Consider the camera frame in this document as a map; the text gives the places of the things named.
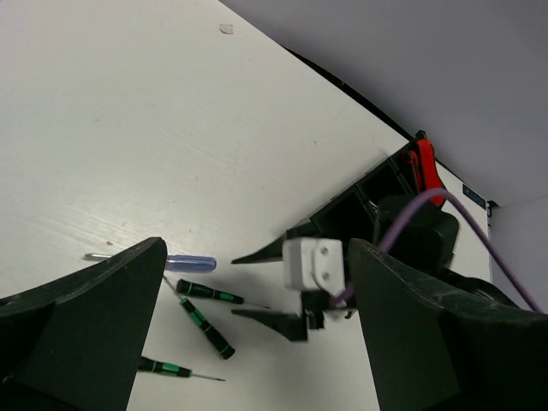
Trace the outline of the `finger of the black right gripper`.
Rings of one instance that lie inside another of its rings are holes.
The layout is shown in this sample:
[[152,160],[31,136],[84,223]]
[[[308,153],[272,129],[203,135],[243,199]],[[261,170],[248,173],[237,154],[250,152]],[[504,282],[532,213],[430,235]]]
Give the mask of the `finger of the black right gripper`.
[[250,265],[281,261],[283,259],[282,248],[283,243],[281,241],[274,241],[254,253],[233,259],[231,264]]
[[296,313],[250,309],[233,309],[231,312],[236,316],[254,320],[291,342],[305,342],[308,340],[307,322]]

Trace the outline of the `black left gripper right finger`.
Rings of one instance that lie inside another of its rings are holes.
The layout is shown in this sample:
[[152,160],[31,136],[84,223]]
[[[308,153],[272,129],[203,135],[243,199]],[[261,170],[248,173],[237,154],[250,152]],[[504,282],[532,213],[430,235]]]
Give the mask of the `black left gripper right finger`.
[[352,240],[354,297],[383,410],[544,410],[547,317]]

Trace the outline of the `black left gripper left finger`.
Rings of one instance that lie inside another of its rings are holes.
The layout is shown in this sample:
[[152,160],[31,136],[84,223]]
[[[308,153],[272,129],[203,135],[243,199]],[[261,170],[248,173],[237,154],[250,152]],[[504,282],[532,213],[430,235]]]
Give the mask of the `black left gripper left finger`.
[[148,238],[1,300],[3,410],[124,410],[164,274]]

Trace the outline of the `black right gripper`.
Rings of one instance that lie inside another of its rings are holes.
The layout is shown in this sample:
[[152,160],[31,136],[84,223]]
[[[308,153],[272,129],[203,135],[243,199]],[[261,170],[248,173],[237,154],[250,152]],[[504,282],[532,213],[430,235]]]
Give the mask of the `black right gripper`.
[[[453,248],[458,232],[457,219],[428,200],[414,214],[406,215],[405,225],[388,248],[388,254],[426,274],[442,274],[449,269],[453,259]],[[350,283],[349,241],[341,242],[346,289]],[[323,290],[303,291],[300,294],[301,316],[306,320],[308,329],[322,329],[325,315],[339,319],[342,317],[342,310],[347,308],[355,310],[355,301],[350,295],[334,303],[332,300],[341,294],[333,296]]]

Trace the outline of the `green black precision screwdriver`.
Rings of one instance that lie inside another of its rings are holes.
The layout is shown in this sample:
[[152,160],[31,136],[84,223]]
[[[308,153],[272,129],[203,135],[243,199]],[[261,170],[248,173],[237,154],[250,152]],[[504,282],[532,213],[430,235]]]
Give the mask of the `green black precision screwdriver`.
[[183,280],[183,279],[180,279],[177,282],[176,291],[179,294],[182,294],[182,295],[185,295],[185,296],[188,296],[188,297],[198,298],[198,299],[205,299],[205,300],[211,300],[211,301],[221,301],[221,302],[229,303],[229,304],[232,304],[232,305],[238,305],[238,306],[248,304],[248,305],[253,305],[253,306],[256,306],[256,307],[269,309],[268,306],[261,305],[259,303],[251,302],[249,300],[244,299],[243,297],[241,297],[239,295],[234,295],[234,294],[231,294],[231,293],[226,292],[226,291],[213,289],[213,288],[210,288],[210,287],[205,286],[203,284],[189,282],[189,281],[186,281],[186,280]]
[[225,382],[224,378],[217,378],[213,376],[198,374],[191,369],[178,366],[176,364],[168,363],[168,362],[152,360],[145,356],[140,357],[140,361],[138,364],[138,371],[167,375],[167,376],[176,377],[176,378],[203,378],[203,379],[208,379],[212,381]]
[[227,360],[232,357],[235,354],[235,349],[223,337],[223,335],[206,319],[202,312],[187,297],[182,297],[177,293],[176,287],[165,275],[163,275],[163,280],[178,299],[179,305],[202,331],[205,338],[217,351],[218,355],[223,360]]

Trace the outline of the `red utility knife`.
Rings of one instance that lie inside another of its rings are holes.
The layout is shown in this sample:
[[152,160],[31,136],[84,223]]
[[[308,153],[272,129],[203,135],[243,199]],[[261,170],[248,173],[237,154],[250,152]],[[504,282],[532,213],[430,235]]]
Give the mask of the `red utility knife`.
[[412,181],[419,194],[435,188],[445,188],[438,173],[435,150],[424,130],[419,130],[409,149],[402,155],[410,169]]

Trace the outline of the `blue red screwdriver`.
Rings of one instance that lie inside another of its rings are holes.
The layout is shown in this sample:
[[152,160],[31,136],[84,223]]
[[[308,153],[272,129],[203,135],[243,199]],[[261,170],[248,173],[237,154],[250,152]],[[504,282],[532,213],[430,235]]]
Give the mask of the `blue red screwdriver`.
[[[86,261],[104,261],[114,258],[114,255],[104,253],[85,253],[82,259]],[[149,265],[150,259],[138,257],[136,266]],[[190,273],[209,273],[215,271],[217,268],[217,261],[213,257],[209,256],[197,256],[188,254],[173,254],[168,255],[164,262],[165,271],[179,271]]]

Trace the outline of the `blue table label right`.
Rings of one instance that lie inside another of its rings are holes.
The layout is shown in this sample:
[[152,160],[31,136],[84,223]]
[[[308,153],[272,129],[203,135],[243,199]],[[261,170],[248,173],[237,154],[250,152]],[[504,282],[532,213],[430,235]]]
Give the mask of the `blue table label right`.
[[487,209],[487,201],[466,184],[462,185],[462,193],[482,209]]

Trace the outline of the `black three-compartment bin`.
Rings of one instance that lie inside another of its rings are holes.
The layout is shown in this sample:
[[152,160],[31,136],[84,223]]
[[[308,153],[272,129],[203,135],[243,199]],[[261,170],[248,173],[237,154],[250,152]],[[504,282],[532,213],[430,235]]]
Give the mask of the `black three-compartment bin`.
[[410,168],[404,163],[404,153],[413,148],[414,143],[410,142],[399,149],[321,206],[303,223],[288,229],[285,236],[288,239],[319,237],[370,241],[380,201],[390,195],[418,193]]

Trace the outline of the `small white tape scrap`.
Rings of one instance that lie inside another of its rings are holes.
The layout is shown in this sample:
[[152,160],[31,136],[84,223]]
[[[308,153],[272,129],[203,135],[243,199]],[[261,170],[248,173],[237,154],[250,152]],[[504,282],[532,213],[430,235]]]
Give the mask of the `small white tape scrap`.
[[219,30],[223,34],[232,35],[234,33],[234,27],[231,24],[220,24]]

